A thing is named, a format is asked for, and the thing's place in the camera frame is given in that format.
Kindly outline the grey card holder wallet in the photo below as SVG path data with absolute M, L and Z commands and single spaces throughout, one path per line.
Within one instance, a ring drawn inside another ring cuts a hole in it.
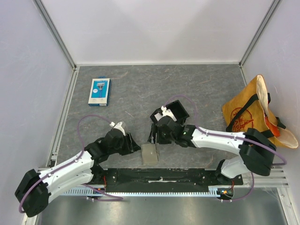
M 141 154 L 143 165 L 156 165 L 158 163 L 158 152 L 155 144 L 143 144 L 141 146 Z

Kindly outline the black plastic card box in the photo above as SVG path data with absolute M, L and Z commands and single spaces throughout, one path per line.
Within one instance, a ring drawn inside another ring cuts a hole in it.
M 174 116 L 176 117 L 177 120 L 185 118 L 185 121 L 186 121 L 186 119 L 190 117 L 190 115 L 185 110 L 185 108 L 183 107 L 182 103 L 179 100 L 175 100 L 165 106 L 167 109 L 170 109 L 172 111 L 172 113 L 174 114 Z M 152 123 L 157 122 L 156 119 L 154 118 L 154 114 L 156 114 L 158 112 L 162 113 L 161 107 L 156 109 L 150 116 Z

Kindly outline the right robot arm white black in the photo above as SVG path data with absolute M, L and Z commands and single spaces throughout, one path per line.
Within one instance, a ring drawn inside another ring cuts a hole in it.
M 223 159 L 215 170 L 219 184 L 231 184 L 237 176 L 252 172 L 269 176 L 276 147 L 256 129 L 227 133 L 184 125 L 183 120 L 170 116 L 151 116 L 153 141 L 158 144 L 175 143 L 183 148 L 213 148 L 235 154 Z

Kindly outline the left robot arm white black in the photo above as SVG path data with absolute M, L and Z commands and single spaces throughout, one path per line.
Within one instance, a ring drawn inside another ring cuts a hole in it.
M 34 217 L 62 193 L 81 184 L 100 183 L 104 175 L 100 163 L 110 155 L 124 156 L 140 149 L 129 132 L 122 133 L 113 128 L 105 137 L 98 138 L 55 167 L 40 172 L 35 169 L 27 171 L 15 191 L 20 203 L 19 212 Z

